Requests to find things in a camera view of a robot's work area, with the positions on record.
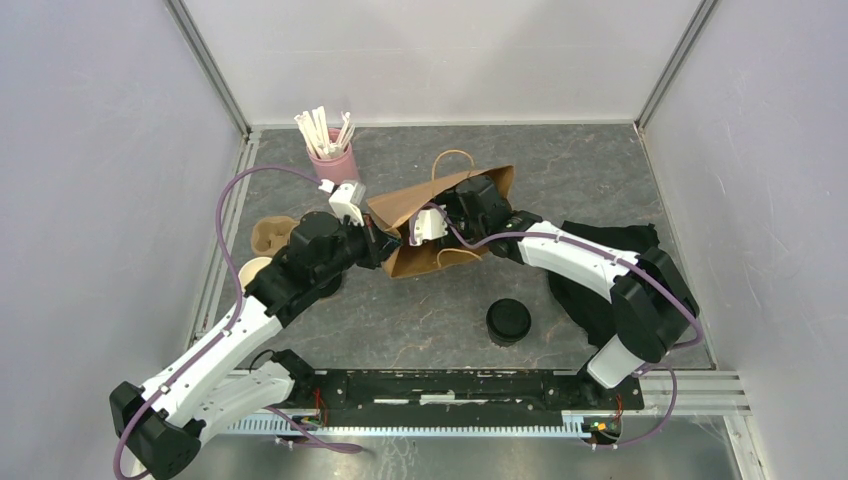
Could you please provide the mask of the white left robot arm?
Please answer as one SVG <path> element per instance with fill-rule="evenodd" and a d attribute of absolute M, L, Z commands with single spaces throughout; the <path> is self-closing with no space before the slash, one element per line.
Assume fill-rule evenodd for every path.
<path fill-rule="evenodd" d="M 273 256 L 242 267 L 235 304 L 206 335 L 141 385 L 124 381 L 111 392 L 119 437 L 115 476 L 124 478 L 121 457 L 130 451 L 145 468 L 139 478 L 171 479 L 218 432 L 253 411 L 283 401 L 306 405 L 313 379 L 279 363 L 220 383 L 249 353 L 334 294 L 348 269 L 377 269 L 399 245 L 368 214 L 360 220 L 322 211 L 304 215 Z"/>

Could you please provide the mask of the brown paper bag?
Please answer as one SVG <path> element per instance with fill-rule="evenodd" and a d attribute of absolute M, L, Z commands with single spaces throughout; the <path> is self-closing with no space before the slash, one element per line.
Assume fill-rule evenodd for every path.
<path fill-rule="evenodd" d="M 436 173 L 438 164 L 438 160 L 433 162 L 428 181 L 373 196 L 367 200 L 375 223 L 384 232 L 397 237 L 401 242 L 401 246 L 383 263 L 384 271 L 392 279 L 416 277 L 466 264 L 488 253 L 485 247 L 478 249 L 467 249 L 461 245 L 444 247 L 437 240 L 412 245 L 410 234 L 415 230 L 414 217 L 437 195 L 466 179 L 480 175 L 490 177 L 496 190 L 503 197 L 508 197 L 515 177 L 514 167 L 504 165 L 488 169 L 472 168 L 440 176 Z"/>

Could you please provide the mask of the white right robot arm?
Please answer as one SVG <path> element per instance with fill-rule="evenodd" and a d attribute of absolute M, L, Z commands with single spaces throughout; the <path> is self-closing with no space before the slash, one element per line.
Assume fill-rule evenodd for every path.
<path fill-rule="evenodd" d="M 514 209 L 487 175 L 473 176 L 437 194 L 408 222 L 408 242 L 435 242 L 539 268 L 576 283 L 608 306 L 613 332 L 587 361 L 577 382 L 580 400 L 602 408 L 618 385 L 671 351 L 703 338 L 699 307 L 671 257 L 651 246 L 639 253 L 567 232 L 542 217 Z"/>

